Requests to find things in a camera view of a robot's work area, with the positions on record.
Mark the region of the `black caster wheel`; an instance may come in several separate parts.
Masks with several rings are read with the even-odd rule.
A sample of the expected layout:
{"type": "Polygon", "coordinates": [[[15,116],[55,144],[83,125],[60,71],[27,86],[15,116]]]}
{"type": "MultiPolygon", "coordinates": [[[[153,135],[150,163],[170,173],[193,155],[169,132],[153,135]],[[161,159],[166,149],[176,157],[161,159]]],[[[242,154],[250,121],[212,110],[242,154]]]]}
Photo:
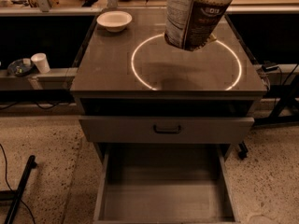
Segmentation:
{"type": "Polygon", "coordinates": [[[248,154],[248,149],[247,149],[247,146],[244,142],[240,143],[239,144],[239,152],[238,152],[238,157],[241,159],[241,160],[244,160],[246,157],[247,157],[247,154],[248,154]]]}

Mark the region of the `brown chip bag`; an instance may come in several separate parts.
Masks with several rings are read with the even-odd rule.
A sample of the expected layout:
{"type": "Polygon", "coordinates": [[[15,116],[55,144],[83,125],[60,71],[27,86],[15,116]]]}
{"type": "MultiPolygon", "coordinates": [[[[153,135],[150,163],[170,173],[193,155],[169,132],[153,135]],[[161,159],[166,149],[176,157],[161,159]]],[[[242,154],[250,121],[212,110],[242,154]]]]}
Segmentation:
{"type": "Polygon", "coordinates": [[[202,48],[233,0],[166,0],[165,41],[176,48],[202,48]]]}

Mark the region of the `black stand leg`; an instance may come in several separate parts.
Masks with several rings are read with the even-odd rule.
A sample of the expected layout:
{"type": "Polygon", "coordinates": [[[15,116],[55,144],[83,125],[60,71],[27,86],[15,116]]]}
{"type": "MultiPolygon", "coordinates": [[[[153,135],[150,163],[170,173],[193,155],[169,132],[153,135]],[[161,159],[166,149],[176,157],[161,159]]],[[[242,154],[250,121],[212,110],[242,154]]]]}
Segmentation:
{"type": "Polygon", "coordinates": [[[18,187],[16,189],[0,191],[0,202],[10,202],[10,207],[4,221],[5,224],[13,224],[31,171],[36,167],[36,157],[34,155],[31,155],[26,162],[18,187]]]}

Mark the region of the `black frame leg right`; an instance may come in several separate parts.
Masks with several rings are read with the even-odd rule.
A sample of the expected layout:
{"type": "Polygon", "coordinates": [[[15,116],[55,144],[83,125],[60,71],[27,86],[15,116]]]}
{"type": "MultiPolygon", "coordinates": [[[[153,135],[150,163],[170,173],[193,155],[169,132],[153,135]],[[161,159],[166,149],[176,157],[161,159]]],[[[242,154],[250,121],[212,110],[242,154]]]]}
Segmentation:
{"type": "Polygon", "coordinates": [[[299,102],[297,101],[299,95],[299,75],[294,77],[290,85],[281,85],[279,91],[279,101],[274,106],[270,115],[266,118],[256,119],[255,126],[295,123],[299,121],[299,113],[281,116],[281,112],[286,107],[299,109],[299,102]]]}

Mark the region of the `black power adapter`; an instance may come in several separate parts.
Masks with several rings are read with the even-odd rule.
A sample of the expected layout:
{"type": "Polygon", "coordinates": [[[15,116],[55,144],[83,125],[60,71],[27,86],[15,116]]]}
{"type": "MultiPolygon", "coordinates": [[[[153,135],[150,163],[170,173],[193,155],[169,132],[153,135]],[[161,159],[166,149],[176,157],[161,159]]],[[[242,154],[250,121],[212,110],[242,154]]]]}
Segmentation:
{"type": "Polygon", "coordinates": [[[262,69],[265,73],[275,71],[278,69],[278,65],[276,63],[271,63],[267,61],[265,64],[262,65],[262,69]]]}

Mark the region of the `grey drawer cabinet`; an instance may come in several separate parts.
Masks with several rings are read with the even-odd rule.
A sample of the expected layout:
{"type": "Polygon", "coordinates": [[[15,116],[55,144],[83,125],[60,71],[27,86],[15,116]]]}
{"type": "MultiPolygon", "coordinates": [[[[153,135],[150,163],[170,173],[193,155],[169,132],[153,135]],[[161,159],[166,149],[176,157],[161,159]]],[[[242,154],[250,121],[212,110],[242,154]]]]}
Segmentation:
{"type": "Polygon", "coordinates": [[[124,31],[93,31],[71,86],[81,117],[253,118],[266,87],[226,19],[185,51],[164,40],[165,9],[128,11],[124,31]]]}

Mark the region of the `white bowl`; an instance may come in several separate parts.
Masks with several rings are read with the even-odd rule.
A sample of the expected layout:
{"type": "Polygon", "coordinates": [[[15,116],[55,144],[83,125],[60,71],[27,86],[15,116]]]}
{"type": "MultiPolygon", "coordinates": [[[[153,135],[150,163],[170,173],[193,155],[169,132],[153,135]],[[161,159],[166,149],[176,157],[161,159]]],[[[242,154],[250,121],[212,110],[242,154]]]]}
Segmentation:
{"type": "Polygon", "coordinates": [[[123,31],[132,21],[132,16],[124,11],[109,11],[97,18],[97,23],[111,33],[123,31]]]}

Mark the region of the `open middle grey drawer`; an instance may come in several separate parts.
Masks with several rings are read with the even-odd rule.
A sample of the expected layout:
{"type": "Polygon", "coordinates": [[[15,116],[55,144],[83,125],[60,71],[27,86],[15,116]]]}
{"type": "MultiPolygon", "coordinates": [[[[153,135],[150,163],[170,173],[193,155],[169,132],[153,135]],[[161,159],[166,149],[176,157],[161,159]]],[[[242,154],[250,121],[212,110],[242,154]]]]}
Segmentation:
{"type": "Polygon", "coordinates": [[[93,224],[240,224],[217,145],[111,145],[93,224]]]}

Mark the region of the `white paper cup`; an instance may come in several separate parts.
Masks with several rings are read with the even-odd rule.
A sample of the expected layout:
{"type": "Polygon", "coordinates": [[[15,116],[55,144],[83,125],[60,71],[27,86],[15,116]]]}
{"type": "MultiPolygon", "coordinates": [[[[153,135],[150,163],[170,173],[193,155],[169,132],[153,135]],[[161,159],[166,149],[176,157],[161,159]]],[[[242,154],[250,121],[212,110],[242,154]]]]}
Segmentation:
{"type": "Polygon", "coordinates": [[[31,61],[34,63],[40,73],[45,74],[50,71],[47,55],[45,53],[34,54],[31,57],[31,61]]]}

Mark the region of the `top grey drawer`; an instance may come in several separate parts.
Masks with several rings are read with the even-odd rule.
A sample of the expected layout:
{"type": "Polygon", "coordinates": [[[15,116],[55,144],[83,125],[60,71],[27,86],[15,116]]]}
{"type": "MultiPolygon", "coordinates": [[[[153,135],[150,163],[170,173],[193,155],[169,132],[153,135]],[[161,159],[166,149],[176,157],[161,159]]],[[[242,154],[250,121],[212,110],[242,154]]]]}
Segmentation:
{"type": "Polygon", "coordinates": [[[94,143],[238,144],[254,119],[82,116],[79,122],[94,143]]]}

